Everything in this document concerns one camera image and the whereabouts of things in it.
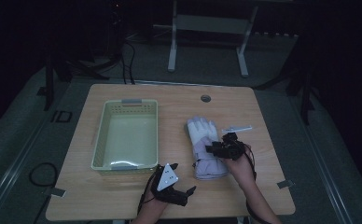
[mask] gray floor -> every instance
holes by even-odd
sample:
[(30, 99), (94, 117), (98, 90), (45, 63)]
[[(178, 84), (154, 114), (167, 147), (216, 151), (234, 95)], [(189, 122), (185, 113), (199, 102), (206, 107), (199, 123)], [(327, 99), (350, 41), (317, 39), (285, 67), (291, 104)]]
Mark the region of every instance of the gray floor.
[[(246, 86), (261, 84), (278, 75), (295, 39), (286, 36), (269, 38), (254, 35), (245, 53), (250, 77), (241, 77), (232, 43), (225, 47), (197, 45), (185, 38), (179, 43), (176, 70), (167, 72), (168, 35), (158, 41), (142, 43), (134, 35), (129, 38), (135, 47), (132, 74), (137, 83), (172, 82), (186, 84)], [(132, 49), (125, 46), (126, 62)], [(29, 181), (30, 172), (42, 162), (51, 162), (60, 170), (72, 139), (89, 88), (94, 83), (122, 83), (120, 66), (103, 72), (109, 81), (76, 77), (71, 83), (56, 82), (56, 100), (44, 112), (45, 99), (36, 96), (44, 85), (43, 71), (34, 75), (0, 120), (0, 182), (13, 175), (5, 193), (0, 193), (0, 223), (51, 223), (40, 213), (46, 196), (45, 188)], [(265, 91), (255, 91), (267, 123), (285, 178), (290, 188), (296, 213), (280, 216), (284, 223), (362, 223), (362, 179), (356, 170), (336, 127), (327, 111), (312, 97), (314, 110), (309, 112), (310, 125), (299, 117), (300, 97), (285, 94), (288, 80)], [(55, 110), (72, 112), (69, 123), (50, 122)], [(23, 158), (21, 166), (13, 164)], [(40, 169), (35, 179), (50, 182), (51, 170)], [(192, 223), (192, 220), (164, 220), (166, 223)], [(88, 223), (87, 221), (56, 223)], [(111, 223), (109, 220), (92, 223)], [(226, 223), (224, 220), (210, 223)]]

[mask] metal frame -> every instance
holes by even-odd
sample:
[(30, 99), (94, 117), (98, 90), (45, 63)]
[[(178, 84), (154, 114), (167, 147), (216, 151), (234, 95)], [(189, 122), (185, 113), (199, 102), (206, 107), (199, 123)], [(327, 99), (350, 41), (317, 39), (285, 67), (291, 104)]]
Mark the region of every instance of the metal frame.
[(173, 26), (172, 45), (170, 47), (169, 64), (167, 70), (175, 71), (175, 61), (177, 54), (177, 30), (193, 30), (205, 32), (218, 32), (226, 34), (244, 35), (243, 43), (236, 49), (242, 77), (248, 77), (247, 65), (245, 63), (244, 51), (248, 37), (251, 35), (251, 28), (257, 15), (258, 7), (254, 7), (249, 20), (191, 16), (177, 14), (177, 0), (173, 1)]

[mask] plastic basket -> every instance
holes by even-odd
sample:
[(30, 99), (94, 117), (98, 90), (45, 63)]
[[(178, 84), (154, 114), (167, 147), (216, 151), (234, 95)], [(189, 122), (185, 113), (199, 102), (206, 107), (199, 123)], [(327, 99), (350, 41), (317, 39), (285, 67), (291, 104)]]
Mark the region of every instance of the plastic basket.
[(158, 102), (107, 101), (91, 168), (102, 175), (150, 172), (158, 164)]

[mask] work glove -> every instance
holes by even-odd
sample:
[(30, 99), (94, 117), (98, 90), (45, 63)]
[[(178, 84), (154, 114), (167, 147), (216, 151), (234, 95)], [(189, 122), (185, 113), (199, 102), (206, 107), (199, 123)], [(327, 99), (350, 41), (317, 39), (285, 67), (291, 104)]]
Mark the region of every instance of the work glove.
[(218, 141), (216, 125), (203, 117), (194, 117), (188, 120), (189, 137), (193, 145), (195, 159), (195, 177), (197, 179), (215, 179), (228, 173), (227, 166), (213, 153), (206, 151), (213, 141)]

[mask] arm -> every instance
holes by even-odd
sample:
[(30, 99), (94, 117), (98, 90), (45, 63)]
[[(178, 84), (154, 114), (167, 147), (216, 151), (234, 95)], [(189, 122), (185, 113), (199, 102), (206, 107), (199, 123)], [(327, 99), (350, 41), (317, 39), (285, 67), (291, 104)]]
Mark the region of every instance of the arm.
[[(246, 147), (245, 149), (248, 155), (250, 153), (249, 148)], [(255, 182), (253, 170), (246, 156), (243, 155), (237, 161), (224, 159), (223, 162), (227, 164), (230, 173), (233, 174), (233, 177), (242, 189), (246, 201), (254, 213), (271, 224), (281, 223), (260, 192)]]
[(151, 185), (152, 182), (146, 190), (143, 206), (141, 207), (137, 218), (132, 221), (132, 224), (154, 224), (160, 219), (164, 209), (167, 207), (168, 203), (161, 202), (154, 198), (154, 195), (150, 190)]

